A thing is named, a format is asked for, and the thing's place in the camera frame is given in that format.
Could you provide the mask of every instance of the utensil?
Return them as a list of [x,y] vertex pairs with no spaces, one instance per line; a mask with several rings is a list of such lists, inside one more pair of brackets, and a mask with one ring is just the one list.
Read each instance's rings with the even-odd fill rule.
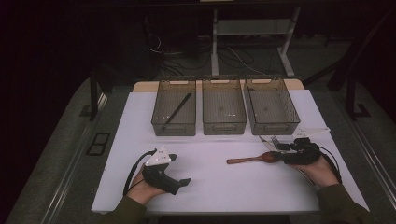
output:
[[263,153],[262,155],[258,157],[249,157],[249,158],[241,158],[241,159],[228,159],[227,164],[235,164],[235,163],[240,163],[240,162],[246,162],[246,161],[264,161],[267,163],[274,163],[279,161],[280,158],[276,155],[276,152],[273,151],[268,151]]

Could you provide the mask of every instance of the hand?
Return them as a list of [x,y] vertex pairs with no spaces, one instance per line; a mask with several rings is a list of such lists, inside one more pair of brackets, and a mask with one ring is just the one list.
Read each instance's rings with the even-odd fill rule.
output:
[[330,164],[320,156],[317,161],[309,165],[291,165],[298,170],[301,170],[320,188],[324,188],[330,185],[339,184],[337,178],[332,172]]
[[152,187],[150,184],[148,184],[144,180],[144,177],[142,175],[144,166],[145,165],[143,164],[142,167],[140,168],[139,173],[136,175],[136,177],[132,181],[131,186],[133,186],[133,187],[126,194],[127,197],[129,197],[143,205],[148,203],[155,196],[166,193],[165,191],[163,191],[161,189]]

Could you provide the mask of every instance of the black cable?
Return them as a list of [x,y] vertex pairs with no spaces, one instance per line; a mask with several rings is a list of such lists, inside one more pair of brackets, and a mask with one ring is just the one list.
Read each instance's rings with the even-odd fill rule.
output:
[[244,64],[251,64],[251,63],[254,63],[254,57],[253,57],[251,54],[247,53],[246,51],[239,49],[239,51],[245,53],[245,54],[250,58],[250,61],[249,61],[249,62],[247,62],[245,59],[242,59],[242,57],[239,57],[239,58],[240,58],[240,59],[239,59],[238,56],[240,56],[240,55],[237,54],[238,56],[236,56],[236,55],[235,55],[235,54],[236,54],[235,50],[233,50],[233,49],[231,49],[231,48],[229,48],[229,47],[225,47],[225,48],[227,49],[227,52],[230,51],[230,52],[232,53],[231,55],[233,55],[233,57],[227,56],[227,55],[223,54],[224,57],[226,57],[226,58],[228,58],[228,59],[230,59],[230,60],[236,61],[236,62],[238,62],[238,63],[244,63]]
[[[257,73],[260,73],[260,74],[262,74],[262,75],[266,75],[266,74],[264,74],[263,72],[260,72],[260,71],[258,71],[258,70],[255,70],[255,69],[253,69],[252,67],[250,67],[250,66],[248,66],[247,64],[246,64],[246,62],[245,62],[245,60],[243,60],[240,56],[239,56],[239,54],[237,54],[233,49],[230,49],[230,48],[228,48],[227,47],[227,49],[229,50],[229,51],[231,51],[232,53],[233,53],[233,55],[234,56],[236,56],[236,58],[238,59],[238,62],[240,62],[242,65],[244,65],[247,69],[250,69],[251,71],[254,71],[254,72],[257,72]],[[250,58],[252,59],[252,63],[254,62],[254,58],[250,55],[250,54],[248,54],[247,52],[245,52],[247,55],[249,55],[250,56]]]
[[200,69],[200,68],[205,67],[205,66],[207,65],[207,63],[209,62],[209,59],[210,59],[210,54],[208,54],[208,56],[206,57],[204,64],[199,65],[198,67],[186,67],[186,66],[182,65],[181,63],[177,63],[177,62],[171,61],[171,60],[169,60],[169,59],[165,59],[165,61],[166,61],[166,62],[169,62],[169,63],[174,63],[174,64],[177,65],[177,67],[180,67],[180,68],[182,68],[182,69],[186,69],[186,70],[196,70],[196,69]]
[[228,45],[227,44],[227,42],[226,41],[223,41],[223,43],[224,43],[224,46],[226,47],[226,48],[238,48],[239,46],[241,46],[241,44],[243,43],[243,42],[245,42],[245,40],[244,39],[240,39],[241,38],[241,35],[237,35],[237,36],[235,36],[236,37],[236,39],[235,38],[233,38],[232,40],[231,40],[231,45]]
[[230,67],[233,67],[233,68],[245,68],[245,66],[234,66],[234,65],[232,65],[232,64],[230,64],[230,63],[227,63],[227,62],[223,59],[223,57],[229,58],[229,59],[231,59],[231,60],[233,60],[233,61],[237,61],[237,60],[234,59],[234,58],[231,58],[231,57],[229,57],[229,56],[227,56],[227,55],[225,55],[225,54],[223,54],[223,53],[218,52],[218,56],[219,56],[219,59],[220,59],[222,62],[224,62],[225,64],[227,64],[227,65],[230,66]]
[[164,72],[165,74],[166,74],[166,71],[167,71],[167,72],[173,74],[174,76],[183,76],[183,74],[180,71],[178,71],[176,68],[174,68],[172,66],[166,66],[164,64],[163,64],[163,66],[161,64],[158,64],[158,66],[165,71]]
[[179,71],[177,68],[175,68],[174,66],[168,65],[163,63],[163,66],[168,70],[168,71],[175,71],[175,73],[178,74],[178,76],[184,76],[184,73]]
[[126,179],[126,182],[125,182],[125,186],[124,186],[124,190],[123,190],[123,193],[122,193],[122,195],[123,196],[125,196],[126,195],[126,193],[128,193],[128,191],[132,188],[132,187],[134,187],[134,186],[136,186],[137,184],[134,184],[133,186],[131,186],[131,187],[129,187],[130,186],[130,184],[131,184],[131,180],[132,180],[132,177],[134,177],[134,172],[136,171],[136,168],[137,168],[137,165],[143,160],[143,158],[145,158],[146,156],[148,156],[148,155],[154,155],[154,153],[157,151],[157,148],[156,149],[154,149],[154,150],[152,150],[152,151],[148,151],[148,152],[146,152],[145,154],[143,154],[140,158],[139,158],[139,160],[137,160],[137,162],[132,166],[132,169],[131,169],[131,172],[129,173],[129,175],[128,175],[128,178]]
[[318,150],[318,151],[320,151],[321,148],[324,149],[324,150],[326,150],[326,151],[332,156],[332,159],[333,159],[334,162],[335,162],[335,166],[336,166],[336,168],[337,168],[338,173],[340,172],[340,167],[338,166],[337,160],[335,159],[334,155],[333,155],[328,149],[326,149],[326,148],[324,148],[324,147],[319,147],[319,149],[317,149],[317,148],[315,148],[315,147],[310,146],[309,144],[304,144],[304,146],[305,146],[305,147],[313,148],[314,150]]
[[225,53],[222,53],[222,52],[218,52],[218,54],[219,55],[221,55],[221,56],[223,56],[224,58],[227,58],[227,59],[229,59],[229,60],[231,60],[231,61],[234,61],[234,62],[236,62],[236,63],[241,63],[241,61],[239,61],[237,58],[235,58],[235,57],[231,57],[231,56],[229,56],[229,55],[227,55],[227,54],[225,54]]
[[337,167],[338,172],[340,172],[340,167],[338,166],[338,162],[337,162],[337,160],[335,159],[334,155],[333,155],[328,149],[326,149],[326,148],[324,148],[324,147],[320,147],[320,148],[326,150],[326,151],[332,156],[332,159],[333,159],[334,162],[335,162],[335,166]]

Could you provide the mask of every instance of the white tabletop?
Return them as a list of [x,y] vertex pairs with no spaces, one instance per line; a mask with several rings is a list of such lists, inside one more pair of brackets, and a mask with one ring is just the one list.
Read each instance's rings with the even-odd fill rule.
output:
[[[309,91],[290,91],[300,116],[299,127],[327,127]],[[283,162],[226,163],[227,159],[256,157],[268,151],[249,123],[242,135],[204,135],[202,94],[197,92],[195,136],[158,137],[151,126],[156,92],[132,92],[93,202],[92,211],[114,210],[122,198],[125,180],[137,159],[149,150],[165,146],[177,154],[166,174],[175,180],[192,178],[177,195],[157,196],[148,204],[148,215],[208,214],[296,214],[317,212],[316,189],[296,170]],[[289,143],[291,136],[278,136]],[[352,199],[367,208],[330,133],[310,137],[335,156],[344,185]]]

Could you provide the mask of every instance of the green sleeve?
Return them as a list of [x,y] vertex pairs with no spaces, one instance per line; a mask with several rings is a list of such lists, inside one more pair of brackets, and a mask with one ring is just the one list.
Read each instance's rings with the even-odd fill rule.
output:
[[145,215],[146,209],[146,206],[137,203],[133,199],[123,197],[116,209],[105,214],[99,224],[138,224],[143,215]]
[[341,184],[332,185],[317,192],[321,223],[372,223],[370,213],[357,203],[347,193]]

